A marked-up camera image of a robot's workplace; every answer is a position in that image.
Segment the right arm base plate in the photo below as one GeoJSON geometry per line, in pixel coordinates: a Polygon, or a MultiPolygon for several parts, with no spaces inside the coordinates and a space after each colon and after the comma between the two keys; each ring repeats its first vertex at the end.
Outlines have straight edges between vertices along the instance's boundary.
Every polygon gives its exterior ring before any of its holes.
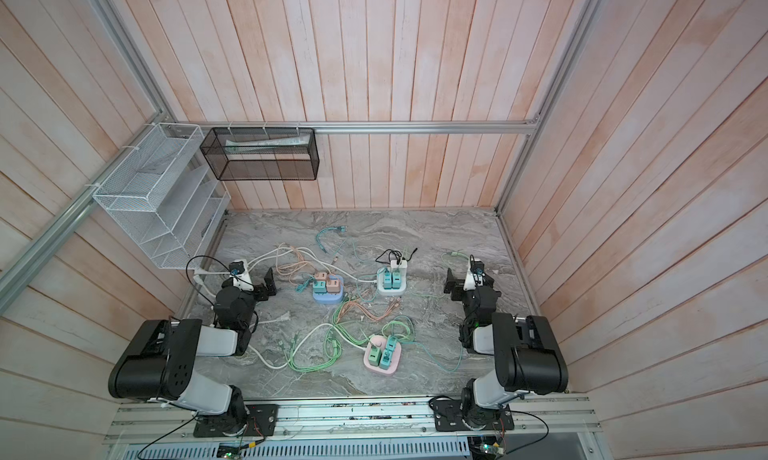
{"type": "Polygon", "coordinates": [[[438,432],[459,432],[467,430],[506,431],[515,428],[510,413],[500,410],[465,406],[462,400],[437,396],[427,402],[433,413],[438,432]]]}

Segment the teal charger plug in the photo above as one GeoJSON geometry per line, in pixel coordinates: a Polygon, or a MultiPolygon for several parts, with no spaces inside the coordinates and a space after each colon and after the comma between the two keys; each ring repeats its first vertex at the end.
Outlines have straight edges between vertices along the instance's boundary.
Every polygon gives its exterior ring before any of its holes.
{"type": "Polygon", "coordinates": [[[382,358],[379,367],[384,370],[389,370],[395,363],[396,353],[398,348],[398,340],[395,336],[390,335],[387,337],[386,342],[382,346],[382,358]]]}

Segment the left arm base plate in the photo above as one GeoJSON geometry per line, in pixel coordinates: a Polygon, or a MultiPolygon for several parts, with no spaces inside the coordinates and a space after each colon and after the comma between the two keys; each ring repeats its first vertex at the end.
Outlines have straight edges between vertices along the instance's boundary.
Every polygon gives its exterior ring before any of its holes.
{"type": "Polygon", "coordinates": [[[277,404],[247,403],[221,415],[203,415],[196,420],[193,437],[270,437],[274,435],[278,410],[277,404]]]}

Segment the pink power strip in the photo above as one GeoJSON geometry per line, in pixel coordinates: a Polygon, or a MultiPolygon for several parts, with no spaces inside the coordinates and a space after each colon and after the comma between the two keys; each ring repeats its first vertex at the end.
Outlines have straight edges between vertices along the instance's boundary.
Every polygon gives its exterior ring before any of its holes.
{"type": "Polygon", "coordinates": [[[363,364],[370,371],[392,376],[398,369],[401,355],[401,342],[393,335],[373,335],[366,346],[363,364]]]}

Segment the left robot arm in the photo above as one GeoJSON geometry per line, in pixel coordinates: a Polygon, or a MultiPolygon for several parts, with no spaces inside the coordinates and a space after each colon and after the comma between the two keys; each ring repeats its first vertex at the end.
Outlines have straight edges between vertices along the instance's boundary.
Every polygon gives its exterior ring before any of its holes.
{"type": "Polygon", "coordinates": [[[197,414],[205,435],[237,436],[247,429],[250,412],[242,391],[195,370],[202,357],[240,357],[246,353],[256,326],[256,304],[277,293],[274,271],[254,284],[242,261],[229,265],[213,304],[214,323],[201,319],[147,320],[138,329],[109,379],[117,399],[169,403],[197,414]]]}

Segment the green charger plug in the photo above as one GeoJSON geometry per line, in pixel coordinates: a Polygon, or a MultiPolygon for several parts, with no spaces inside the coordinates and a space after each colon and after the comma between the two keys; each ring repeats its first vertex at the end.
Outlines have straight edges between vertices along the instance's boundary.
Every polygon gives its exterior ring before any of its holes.
{"type": "Polygon", "coordinates": [[[370,351],[367,357],[369,364],[372,366],[378,366],[381,362],[381,358],[382,358],[381,348],[376,345],[371,345],[370,351]]]}

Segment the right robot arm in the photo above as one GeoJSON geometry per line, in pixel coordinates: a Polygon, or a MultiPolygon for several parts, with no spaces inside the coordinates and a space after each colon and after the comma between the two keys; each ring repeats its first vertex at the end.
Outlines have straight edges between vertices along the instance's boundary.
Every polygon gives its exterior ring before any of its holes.
{"type": "Polygon", "coordinates": [[[494,361],[491,371],[469,380],[462,390],[459,412],[466,425],[493,425],[500,420],[501,407],[524,393],[566,391],[568,369],[546,317],[498,311],[501,292],[481,267],[470,267],[463,279],[448,270],[444,292],[462,304],[462,346],[494,361]]]}

